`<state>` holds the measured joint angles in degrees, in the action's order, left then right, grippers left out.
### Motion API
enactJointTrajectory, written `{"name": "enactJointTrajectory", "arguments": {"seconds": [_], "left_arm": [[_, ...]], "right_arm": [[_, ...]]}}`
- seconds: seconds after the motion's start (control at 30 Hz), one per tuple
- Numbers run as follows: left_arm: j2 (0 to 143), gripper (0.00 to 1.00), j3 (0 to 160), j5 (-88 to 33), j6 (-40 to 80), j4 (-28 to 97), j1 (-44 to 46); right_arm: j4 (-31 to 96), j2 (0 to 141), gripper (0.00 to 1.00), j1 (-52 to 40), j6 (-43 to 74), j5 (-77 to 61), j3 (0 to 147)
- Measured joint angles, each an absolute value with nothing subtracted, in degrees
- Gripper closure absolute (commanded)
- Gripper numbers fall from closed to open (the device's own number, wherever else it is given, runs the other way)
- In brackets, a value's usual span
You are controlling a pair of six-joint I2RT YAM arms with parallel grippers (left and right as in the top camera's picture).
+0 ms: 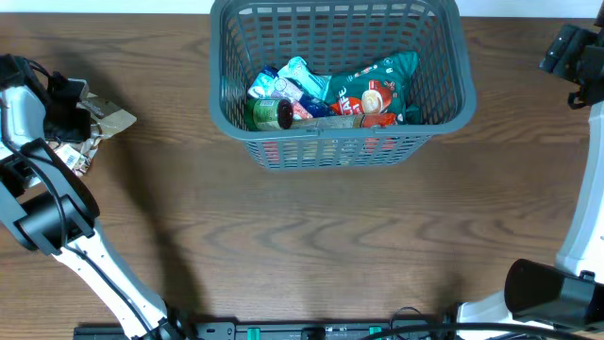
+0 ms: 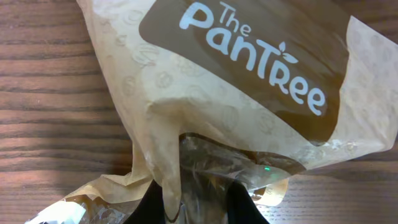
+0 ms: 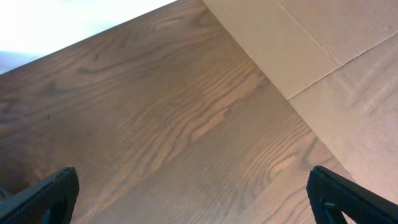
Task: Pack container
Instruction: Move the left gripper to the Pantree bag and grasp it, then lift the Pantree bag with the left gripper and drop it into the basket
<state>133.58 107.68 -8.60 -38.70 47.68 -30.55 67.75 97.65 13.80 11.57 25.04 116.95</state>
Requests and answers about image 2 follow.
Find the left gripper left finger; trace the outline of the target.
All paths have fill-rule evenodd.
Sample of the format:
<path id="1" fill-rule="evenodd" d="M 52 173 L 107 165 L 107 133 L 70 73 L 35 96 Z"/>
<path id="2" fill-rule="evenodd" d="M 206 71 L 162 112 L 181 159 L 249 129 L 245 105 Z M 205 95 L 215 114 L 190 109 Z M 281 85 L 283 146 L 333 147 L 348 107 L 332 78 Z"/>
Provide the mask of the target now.
<path id="1" fill-rule="evenodd" d="M 154 180 L 137 208 L 123 224 L 165 224 L 162 187 Z"/>

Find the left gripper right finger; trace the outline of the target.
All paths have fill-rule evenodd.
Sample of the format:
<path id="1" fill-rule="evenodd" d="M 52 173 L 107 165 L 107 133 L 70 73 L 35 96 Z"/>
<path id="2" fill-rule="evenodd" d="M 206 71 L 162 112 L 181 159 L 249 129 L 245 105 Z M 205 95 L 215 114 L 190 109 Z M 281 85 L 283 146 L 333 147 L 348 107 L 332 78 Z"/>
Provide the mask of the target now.
<path id="1" fill-rule="evenodd" d="M 244 185 L 233 182 L 227 191 L 228 224 L 269 224 L 249 196 Z"/>

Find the beige mushroom snack bag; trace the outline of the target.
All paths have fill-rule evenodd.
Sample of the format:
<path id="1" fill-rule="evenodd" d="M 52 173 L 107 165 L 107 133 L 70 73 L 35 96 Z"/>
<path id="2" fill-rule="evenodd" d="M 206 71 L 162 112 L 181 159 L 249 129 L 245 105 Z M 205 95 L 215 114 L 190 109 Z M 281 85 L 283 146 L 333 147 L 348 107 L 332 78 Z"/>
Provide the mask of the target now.
<path id="1" fill-rule="evenodd" d="M 32 223 L 124 223 L 150 183 L 165 223 L 228 223 L 238 182 L 277 205 L 300 172 L 389 150 L 397 44 L 332 1 L 80 1 L 132 168 Z"/>

